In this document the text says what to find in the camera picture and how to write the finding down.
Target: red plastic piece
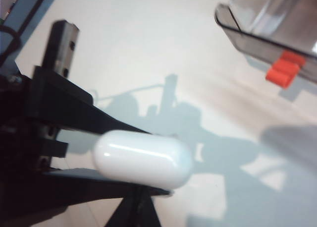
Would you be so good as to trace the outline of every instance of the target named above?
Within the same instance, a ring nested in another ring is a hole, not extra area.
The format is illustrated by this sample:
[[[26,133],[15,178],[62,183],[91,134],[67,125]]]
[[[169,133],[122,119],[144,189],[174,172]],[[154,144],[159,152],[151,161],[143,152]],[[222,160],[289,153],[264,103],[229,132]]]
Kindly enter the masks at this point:
[[[300,67],[305,65],[305,58],[290,51],[284,51],[280,57],[283,60],[287,60],[298,64]]]
[[[278,59],[267,71],[266,80],[286,89],[288,88],[301,66],[305,64],[305,58],[293,52],[284,51],[280,59]]]

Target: white floor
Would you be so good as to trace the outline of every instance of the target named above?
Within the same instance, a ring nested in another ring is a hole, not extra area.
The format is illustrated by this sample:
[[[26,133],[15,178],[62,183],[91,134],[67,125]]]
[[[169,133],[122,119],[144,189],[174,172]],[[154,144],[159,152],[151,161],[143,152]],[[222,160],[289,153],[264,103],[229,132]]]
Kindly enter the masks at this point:
[[[195,174],[156,198],[163,227],[317,226],[317,86],[297,78],[282,91],[268,65],[236,51],[213,18],[228,0],[55,0],[17,59],[41,64],[53,21],[81,30],[70,80],[110,115],[176,134]],[[96,136],[65,131],[61,168],[93,168]],[[69,207],[37,227],[102,227],[120,202]]]

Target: white surface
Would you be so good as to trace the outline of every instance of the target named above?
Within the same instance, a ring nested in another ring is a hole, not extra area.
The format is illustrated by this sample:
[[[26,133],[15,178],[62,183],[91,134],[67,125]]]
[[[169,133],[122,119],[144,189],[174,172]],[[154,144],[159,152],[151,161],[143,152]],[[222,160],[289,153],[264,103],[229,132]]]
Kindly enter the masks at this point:
[[[163,227],[315,227],[316,85],[266,82],[268,66],[237,52],[214,22],[220,1],[55,0],[17,63],[30,74],[51,23],[65,18],[81,30],[70,80],[115,118],[189,145],[195,174],[155,199]],[[70,168],[93,167],[96,136],[59,138],[70,142]],[[89,203],[78,222],[93,215],[103,226],[118,203]]]
[[[192,153],[184,142],[160,135],[113,130],[93,151],[97,170],[107,178],[173,190],[192,174]]]

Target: white capsule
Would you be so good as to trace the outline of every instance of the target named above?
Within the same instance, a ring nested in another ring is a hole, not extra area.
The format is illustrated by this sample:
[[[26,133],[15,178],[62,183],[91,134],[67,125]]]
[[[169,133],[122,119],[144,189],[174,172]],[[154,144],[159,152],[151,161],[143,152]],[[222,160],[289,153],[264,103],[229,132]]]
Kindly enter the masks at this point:
[[[192,154],[172,137],[114,130],[97,141],[97,170],[105,177],[137,184],[175,189],[192,174]]]

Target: transparent plastic bin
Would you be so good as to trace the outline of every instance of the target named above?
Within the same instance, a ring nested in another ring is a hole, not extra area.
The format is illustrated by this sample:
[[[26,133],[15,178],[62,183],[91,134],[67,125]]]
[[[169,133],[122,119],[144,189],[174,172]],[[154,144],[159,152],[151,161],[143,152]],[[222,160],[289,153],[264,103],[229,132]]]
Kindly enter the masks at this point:
[[[264,62],[284,51],[304,57],[299,75],[317,83],[317,0],[230,0],[215,20],[237,50]]]

